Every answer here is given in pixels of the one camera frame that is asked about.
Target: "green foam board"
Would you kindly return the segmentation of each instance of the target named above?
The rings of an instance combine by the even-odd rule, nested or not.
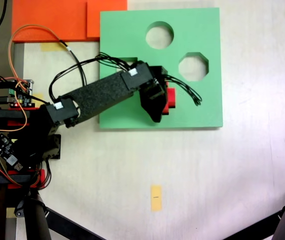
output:
[[[169,25],[172,43],[155,49],[146,42],[148,30],[157,23]],[[157,129],[222,127],[222,75],[219,8],[101,12],[100,51],[122,59],[138,58],[150,66],[163,66],[168,74],[185,81],[202,97],[195,106],[191,97],[176,88],[176,108],[154,123],[140,105],[139,93],[109,108],[99,116],[101,128]],[[208,74],[201,81],[187,81],[179,73],[186,55],[201,53],[208,60]],[[115,68],[100,65],[100,77],[115,73]]]

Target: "orange board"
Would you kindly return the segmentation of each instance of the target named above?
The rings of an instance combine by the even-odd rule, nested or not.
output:
[[[87,39],[99,41],[101,12],[126,11],[127,0],[88,0],[87,2]]]
[[[98,41],[100,12],[121,10],[127,10],[127,0],[12,0],[11,32],[26,24],[39,24],[52,29],[65,42]],[[23,29],[13,41],[57,40],[49,32],[35,27]]]

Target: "circuit board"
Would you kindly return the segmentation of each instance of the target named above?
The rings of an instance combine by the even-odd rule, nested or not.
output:
[[[32,96],[34,81],[33,80],[26,80],[26,81],[27,83],[24,82],[22,83],[22,85],[27,89],[26,94]],[[20,103],[23,108],[34,108],[35,107],[35,103],[32,103],[32,100],[30,98],[27,98],[26,96],[23,96],[21,94],[17,94],[17,100],[18,100],[18,103],[17,103],[17,100],[15,98],[15,91],[13,89],[9,89],[9,95],[10,97],[13,98],[13,102],[10,103],[9,105],[11,109],[20,108],[18,103]]]
[[[3,134],[0,134],[0,157],[2,157],[10,166],[20,171],[23,166],[19,163],[13,150],[13,142]]]

